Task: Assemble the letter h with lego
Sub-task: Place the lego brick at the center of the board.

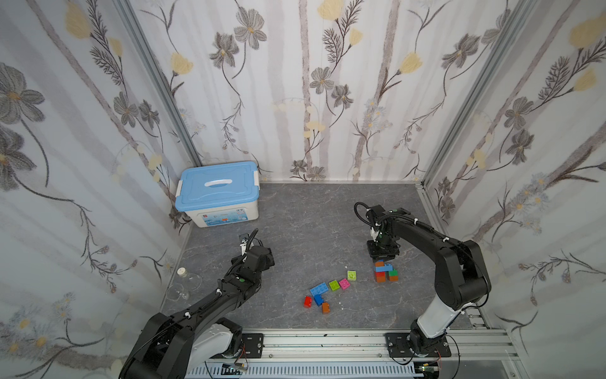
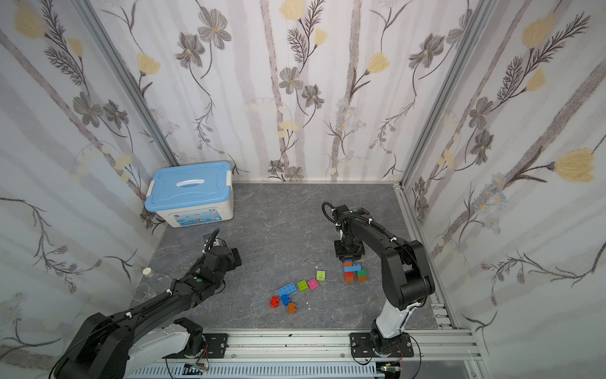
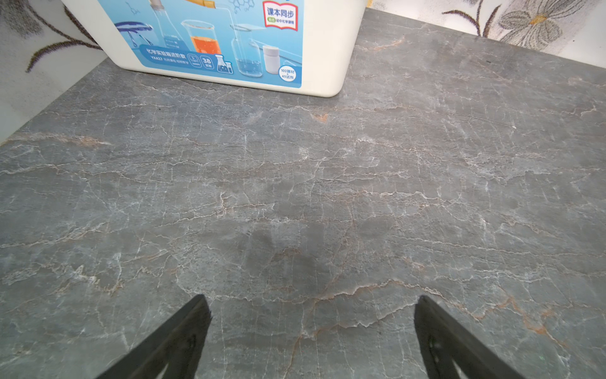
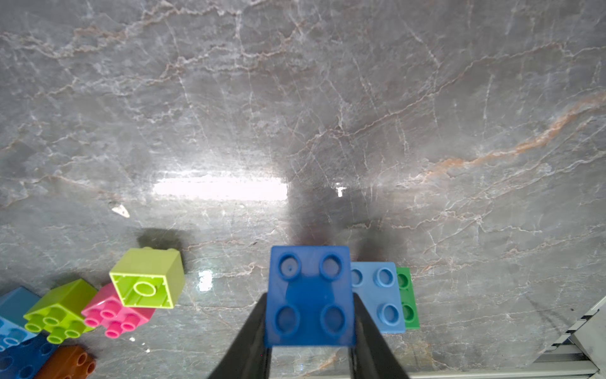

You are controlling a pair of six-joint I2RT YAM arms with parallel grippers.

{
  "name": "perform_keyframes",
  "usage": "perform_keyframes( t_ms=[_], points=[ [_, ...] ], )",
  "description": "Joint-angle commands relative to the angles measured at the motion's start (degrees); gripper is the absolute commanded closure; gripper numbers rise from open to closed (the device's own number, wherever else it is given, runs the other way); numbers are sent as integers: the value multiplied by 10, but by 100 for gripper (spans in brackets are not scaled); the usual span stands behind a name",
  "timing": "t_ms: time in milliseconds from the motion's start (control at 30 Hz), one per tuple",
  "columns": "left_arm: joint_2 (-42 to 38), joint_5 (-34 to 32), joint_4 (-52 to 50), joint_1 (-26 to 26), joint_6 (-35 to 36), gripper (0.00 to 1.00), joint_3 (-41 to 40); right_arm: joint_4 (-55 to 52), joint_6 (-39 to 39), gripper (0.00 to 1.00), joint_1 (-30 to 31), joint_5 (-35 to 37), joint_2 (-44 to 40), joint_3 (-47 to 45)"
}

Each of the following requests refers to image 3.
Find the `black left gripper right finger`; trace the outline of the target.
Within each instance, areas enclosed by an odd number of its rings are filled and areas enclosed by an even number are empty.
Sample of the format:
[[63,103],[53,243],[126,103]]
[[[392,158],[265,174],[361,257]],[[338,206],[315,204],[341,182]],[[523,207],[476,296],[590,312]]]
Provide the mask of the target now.
[[429,378],[459,378],[459,372],[468,378],[523,378],[428,296],[419,298],[413,320]]

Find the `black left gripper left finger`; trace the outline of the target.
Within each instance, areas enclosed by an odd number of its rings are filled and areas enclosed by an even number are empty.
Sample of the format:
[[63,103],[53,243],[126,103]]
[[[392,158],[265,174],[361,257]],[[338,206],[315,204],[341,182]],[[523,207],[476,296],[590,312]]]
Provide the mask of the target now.
[[194,296],[100,378],[194,378],[212,315],[206,297]]

